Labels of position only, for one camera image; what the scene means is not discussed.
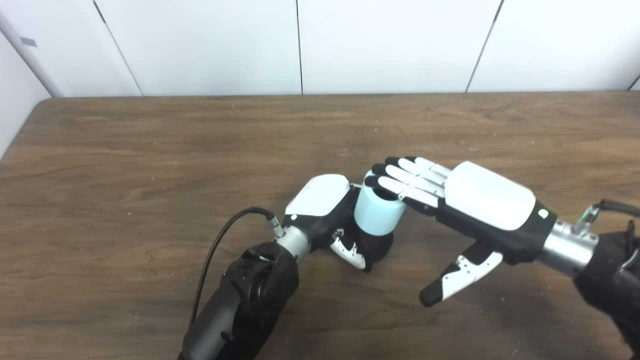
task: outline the wooden table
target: wooden table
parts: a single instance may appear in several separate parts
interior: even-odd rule
[[[574,221],[640,204],[640,92],[54,99],[0,163],[0,358],[174,359],[202,260],[236,211],[282,214],[313,176],[360,182],[387,156],[472,160]],[[596,231],[623,229],[626,217]],[[244,218],[205,296],[271,234]],[[407,211],[371,273],[330,252],[260,359],[628,359],[563,275],[502,265],[425,309],[418,292],[470,240]]]

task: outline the robotic arm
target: robotic arm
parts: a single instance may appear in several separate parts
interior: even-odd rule
[[[405,207],[377,199],[370,188],[361,191],[342,175],[312,178],[287,206],[282,226],[267,214],[273,241],[247,249],[227,268],[189,326],[179,359],[253,359],[298,289],[298,266],[305,257],[331,248],[368,271],[387,254]],[[363,220],[376,217],[382,220]]]
[[[388,158],[373,173],[367,186],[476,239],[421,291],[423,305],[443,301],[503,261],[540,261],[571,277],[587,303],[611,316],[640,354],[640,240],[634,223],[616,233],[589,232],[603,211],[640,217],[640,209],[603,200],[572,225],[528,188],[468,161],[449,170],[423,158]]]

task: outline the black cable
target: black cable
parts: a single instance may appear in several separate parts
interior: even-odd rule
[[[202,295],[202,288],[204,287],[204,281],[205,281],[205,278],[207,277],[207,271],[209,270],[209,264],[211,264],[211,258],[213,258],[213,253],[216,251],[216,248],[218,247],[220,240],[222,240],[222,237],[227,233],[231,225],[233,225],[234,222],[236,222],[236,220],[238,220],[239,218],[247,214],[262,214],[267,218],[267,221],[275,217],[275,215],[269,210],[252,207],[252,208],[244,209],[239,213],[235,214],[222,227],[222,229],[218,233],[218,236],[216,236],[216,239],[213,240],[213,244],[211,244],[209,253],[207,254],[207,257],[204,260],[204,265],[202,266],[202,272],[200,273],[200,281],[198,281],[198,288],[196,289],[196,297],[193,300],[193,308],[191,310],[191,318],[189,319],[189,326],[191,326],[191,324],[196,320],[196,316],[198,315],[198,305],[200,303],[200,296]]]
[[[632,205],[623,204],[622,202],[602,199],[602,201],[600,201],[598,204],[593,205],[597,208],[600,208],[600,210],[614,211],[617,213],[624,213],[633,217],[640,218],[639,208]]]

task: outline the black fingertip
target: black fingertip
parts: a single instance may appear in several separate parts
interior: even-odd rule
[[[371,171],[373,171],[376,175],[384,175],[387,176],[387,166],[385,164],[375,164],[371,167]]]
[[[397,156],[389,156],[385,159],[385,164],[399,167],[398,161],[400,161],[400,158],[398,158]]]
[[[373,270],[373,264],[370,261],[367,261],[365,259],[364,261],[364,269],[362,269],[363,272],[371,272],[371,270]]]
[[[442,281],[436,280],[420,291],[420,302],[424,307],[431,307],[442,301]]]
[[[378,179],[380,175],[367,176],[364,178],[364,185],[370,188],[378,189],[380,188],[380,182]]]

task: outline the cabinet door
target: cabinet door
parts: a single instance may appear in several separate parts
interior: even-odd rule
[[[33,107],[49,93],[0,33],[0,158]]]
[[[505,0],[469,91],[626,90],[638,13],[638,0]]]
[[[54,96],[140,95],[91,0],[0,0],[3,31]]]
[[[300,94],[295,0],[98,0],[145,95]]]
[[[305,94],[464,92],[499,0],[298,0]]]

